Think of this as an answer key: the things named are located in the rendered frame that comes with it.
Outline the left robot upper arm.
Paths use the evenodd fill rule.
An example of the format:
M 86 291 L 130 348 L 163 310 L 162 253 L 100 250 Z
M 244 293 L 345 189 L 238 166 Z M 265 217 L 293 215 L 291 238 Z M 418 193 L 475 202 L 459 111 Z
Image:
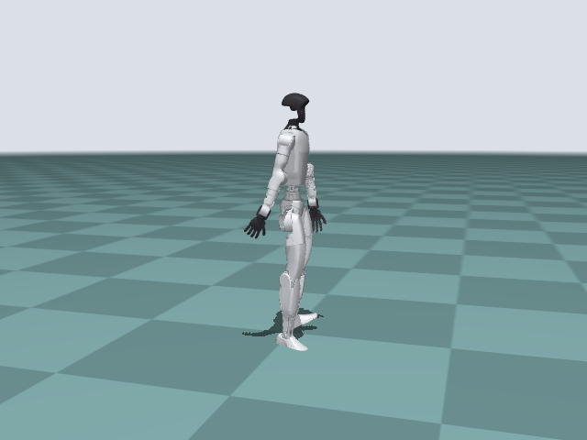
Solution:
M 306 131 L 305 131 L 305 132 L 306 132 Z M 307 133 L 307 132 L 306 132 L 306 134 L 308 135 L 308 133 Z M 308 137 L 308 140 L 309 140 L 309 137 Z M 308 155 L 308 157 L 309 157 L 309 155 Z M 307 163 L 307 172 L 306 172 L 306 177 L 309 177 L 309 176 L 311 176 L 311 175 L 313 174 L 314 170 L 315 170 L 314 166 L 313 166 L 311 163 Z

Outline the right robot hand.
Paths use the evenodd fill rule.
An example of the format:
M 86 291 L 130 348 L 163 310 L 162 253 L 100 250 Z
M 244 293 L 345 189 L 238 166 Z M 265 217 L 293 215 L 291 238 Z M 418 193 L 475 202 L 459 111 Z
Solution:
M 251 233 L 251 231 L 254 229 L 254 231 L 250 237 L 253 237 L 255 235 L 256 231 L 258 231 L 257 235 L 255 236 L 255 238 L 258 238 L 261 229 L 262 229 L 262 235 L 265 236 L 265 221 L 264 220 L 267 220 L 269 214 L 271 213 L 271 210 L 269 211 L 268 215 L 266 217 L 264 217 L 259 214 L 261 207 L 259 208 L 258 212 L 256 213 L 257 217 L 253 218 L 249 222 L 249 225 L 246 227 L 246 229 L 244 229 L 244 232 L 246 232 L 251 227 L 251 229 L 249 230 L 247 235 L 249 235 Z

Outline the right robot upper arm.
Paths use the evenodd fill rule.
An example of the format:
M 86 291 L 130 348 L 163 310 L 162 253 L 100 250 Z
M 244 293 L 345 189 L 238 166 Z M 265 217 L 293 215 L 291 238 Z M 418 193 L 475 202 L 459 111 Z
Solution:
M 283 171 L 284 167 L 288 163 L 288 159 L 290 157 L 291 150 L 294 148 L 295 144 L 295 134 L 292 133 L 283 133 L 280 134 L 278 138 L 278 148 L 277 154 L 274 161 L 272 175 L 276 171 L 281 171 L 283 173 L 283 180 L 281 185 L 284 185 L 288 182 L 288 175 Z

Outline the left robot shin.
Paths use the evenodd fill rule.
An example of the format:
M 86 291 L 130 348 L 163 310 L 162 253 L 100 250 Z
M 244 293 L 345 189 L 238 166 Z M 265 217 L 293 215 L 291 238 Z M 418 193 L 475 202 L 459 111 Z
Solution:
M 306 266 L 305 266 L 305 268 L 306 268 Z M 301 278 L 300 278 L 300 296 L 299 296 L 299 304 L 298 304 L 297 313 L 299 311 L 300 301 L 301 301 L 302 295 L 303 295 L 304 284 L 305 284 L 305 269 L 304 269 L 304 272 L 302 272 L 302 275 L 301 275 Z M 295 319 L 297 318 L 297 313 L 296 313 Z

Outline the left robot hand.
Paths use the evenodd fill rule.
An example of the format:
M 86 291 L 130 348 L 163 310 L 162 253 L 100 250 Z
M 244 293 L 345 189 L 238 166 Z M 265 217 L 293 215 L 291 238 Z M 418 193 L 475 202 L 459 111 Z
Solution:
M 308 200 L 307 200 L 307 204 L 308 204 Z M 310 209 L 309 214 L 310 214 L 311 221 L 312 221 L 313 232 L 315 230 L 315 222 L 314 221 L 316 221 L 316 232 L 318 232 L 318 223 L 317 223 L 317 221 L 319 222 L 320 231 L 322 231 L 322 224 L 321 224 L 321 220 L 320 219 L 322 218 L 324 224 L 327 223 L 325 217 L 317 209 L 318 207 L 319 206 L 318 206 L 318 200 L 317 200 L 317 198 L 316 198 L 316 206 L 311 206 L 310 207 L 309 204 L 308 204 L 308 209 Z

